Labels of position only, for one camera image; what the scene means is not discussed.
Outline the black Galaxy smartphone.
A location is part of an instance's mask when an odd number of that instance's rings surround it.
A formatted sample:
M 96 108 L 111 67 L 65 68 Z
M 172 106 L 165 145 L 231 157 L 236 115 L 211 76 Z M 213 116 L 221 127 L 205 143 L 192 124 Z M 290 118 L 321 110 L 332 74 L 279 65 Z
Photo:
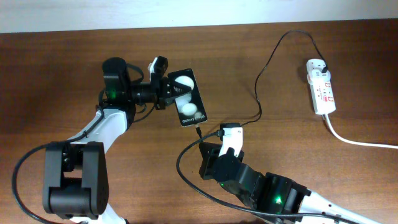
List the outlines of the black Galaxy smartphone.
M 183 127 L 197 125 L 207 121 L 207 115 L 198 89 L 193 70 L 188 68 L 168 74 L 175 83 L 189 86 L 191 91 L 175 99 L 178 118 Z

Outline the white power strip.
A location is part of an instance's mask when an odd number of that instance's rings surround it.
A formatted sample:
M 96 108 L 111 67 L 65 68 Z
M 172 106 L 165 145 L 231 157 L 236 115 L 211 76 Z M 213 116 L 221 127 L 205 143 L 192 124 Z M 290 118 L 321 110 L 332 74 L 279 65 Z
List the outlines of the white power strip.
M 330 114 L 336 110 L 331 81 L 307 76 L 315 114 Z

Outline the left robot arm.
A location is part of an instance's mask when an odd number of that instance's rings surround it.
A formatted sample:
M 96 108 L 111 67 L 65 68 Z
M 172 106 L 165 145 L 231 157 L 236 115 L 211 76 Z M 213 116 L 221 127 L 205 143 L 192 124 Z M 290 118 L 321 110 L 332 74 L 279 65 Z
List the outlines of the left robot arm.
M 75 223 L 127 223 L 109 204 L 105 154 L 134 123 L 136 107 L 153 103 L 157 110 L 175 103 L 196 86 L 192 70 L 166 73 L 168 60 L 158 56 L 149 66 L 150 81 L 131 80 L 129 69 L 142 70 L 113 57 L 102 64 L 105 82 L 96 115 L 78 134 L 45 148 L 43 207 Z

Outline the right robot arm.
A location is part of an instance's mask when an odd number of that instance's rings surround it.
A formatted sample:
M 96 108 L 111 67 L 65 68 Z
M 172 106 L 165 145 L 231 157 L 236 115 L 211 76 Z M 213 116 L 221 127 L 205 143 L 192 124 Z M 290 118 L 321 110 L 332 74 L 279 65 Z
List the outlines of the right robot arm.
M 243 152 L 235 156 L 234 149 L 230 148 L 221 156 L 221 145 L 208 142 L 199 143 L 199 149 L 203 158 L 199 171 L 201 178 L 216 180 L 225 191 L 253 210 L 281 215 L 317 213 L 355 223 L 375 222 L 331 203 L 292 179 L 253 170 L 242 163 Z

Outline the white USB charger adapter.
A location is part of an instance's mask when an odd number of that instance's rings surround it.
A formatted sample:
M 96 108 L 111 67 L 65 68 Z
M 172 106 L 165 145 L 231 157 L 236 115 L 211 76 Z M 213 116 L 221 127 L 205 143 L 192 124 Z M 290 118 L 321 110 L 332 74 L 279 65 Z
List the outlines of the white USB charger adapter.
M 307 67 L 307 73 L 309 76 L 309 79 L 314 80 L 314 79 L 322 79 L 324 81 L 327 81 L 330 79 L 330 72 L 328 68 L 326 67 L 326 63 L 322 59 L 310 59 L 306 63 Z

